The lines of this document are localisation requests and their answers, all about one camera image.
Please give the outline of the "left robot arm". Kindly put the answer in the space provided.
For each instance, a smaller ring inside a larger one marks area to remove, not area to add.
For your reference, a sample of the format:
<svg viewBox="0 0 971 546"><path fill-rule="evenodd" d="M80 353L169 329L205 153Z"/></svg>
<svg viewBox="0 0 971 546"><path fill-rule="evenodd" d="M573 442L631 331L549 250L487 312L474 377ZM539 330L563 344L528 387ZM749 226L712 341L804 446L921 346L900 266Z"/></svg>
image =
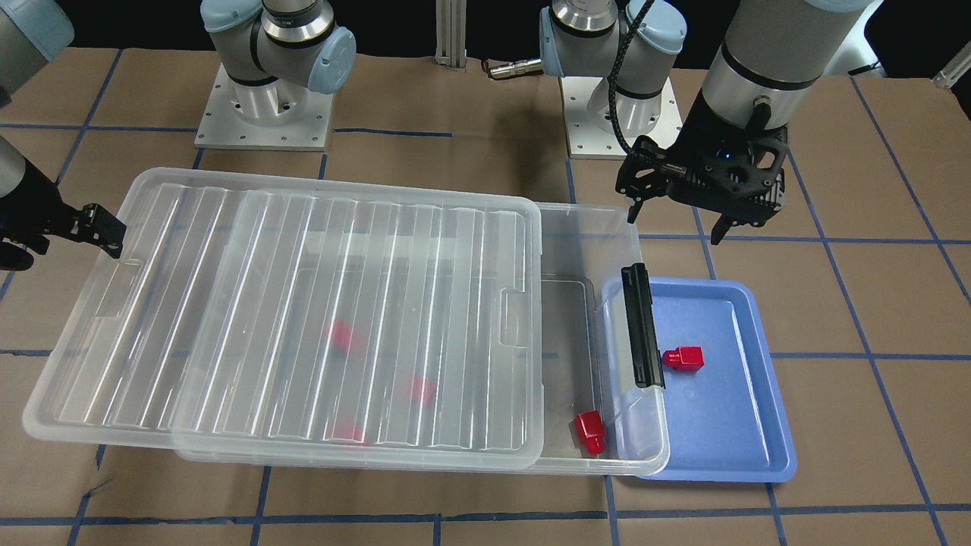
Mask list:
<svg viewBox="0 0 971 546"><path fill-rule="evenodd" d="M616 191L628 222L666 197L718 214L710 241L762 228L786 204L788 124L845 41L865 1L742 1L675 141L624 134L622 105L659 103L687 37L666 1L554 1L539 17L543 71L598 77L600 115L624 152Z"/></svg>

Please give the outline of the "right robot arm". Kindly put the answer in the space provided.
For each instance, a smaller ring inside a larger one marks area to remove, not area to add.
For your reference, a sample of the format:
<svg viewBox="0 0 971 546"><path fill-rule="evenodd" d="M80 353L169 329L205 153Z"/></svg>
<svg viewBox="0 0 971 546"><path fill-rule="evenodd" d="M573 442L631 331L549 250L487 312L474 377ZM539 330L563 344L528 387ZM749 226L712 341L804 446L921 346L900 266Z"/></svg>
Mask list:
<svg viewBox="0 0 971 546"><path fill-rule="evenodd" d="M349 79L357 42L326 1L204 1L209 38L236 86L284 82L330 96ZM75 30L55 1L2 3L2 104L73 41ZM76 209L58 185L2 140L2 269L25 271L49 251L49 238L97 246L111 258L124 248L126 225L100 204Z"/></svg>

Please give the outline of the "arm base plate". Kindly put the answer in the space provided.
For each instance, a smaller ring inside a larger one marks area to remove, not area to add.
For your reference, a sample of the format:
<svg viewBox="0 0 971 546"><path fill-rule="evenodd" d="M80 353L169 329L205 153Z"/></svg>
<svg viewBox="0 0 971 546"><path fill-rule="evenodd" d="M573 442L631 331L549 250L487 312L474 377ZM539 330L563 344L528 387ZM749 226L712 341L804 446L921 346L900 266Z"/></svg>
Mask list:
<svg viewBox="0 0 971 546"><path fill-rule="evenodd" d="M621 160L624 151L611 128L604 80L562 77L559 83L570 158ZM639 135L648 135L656 145L667 148L682 128L682 115L670 79L659 96L649 99L618 94L617 113L618 126L630 145Z"/></svg>
<svg viewBox="0 0 971 546"><path fill-rule="evenodd" d="M218 67L196 132L198 149L325 152L334 96L276 80L243 86Z"/></svg>

